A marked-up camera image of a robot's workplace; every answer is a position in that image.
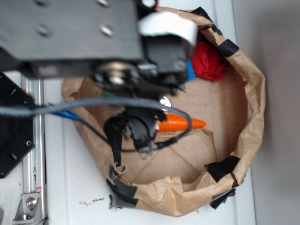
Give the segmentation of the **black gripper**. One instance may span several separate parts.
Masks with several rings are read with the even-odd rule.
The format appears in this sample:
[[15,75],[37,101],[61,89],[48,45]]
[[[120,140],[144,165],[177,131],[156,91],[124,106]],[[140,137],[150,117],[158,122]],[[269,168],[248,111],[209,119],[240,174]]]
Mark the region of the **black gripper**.
[[[1,107],[1,115],[60,114],[80,106],[120,105],[103,140],[122,152],[127,133],[142,156],[177,142],[191,118],[160,104],[187,81],[187,61],[197,36],[190,20],[160,12],[141,0],[3,0],[0,3],[0,69],[31,79],[91,78],[110,97],[88,97],[45,106]],[[165,114],[182,116],[188,128],[158,132]]]

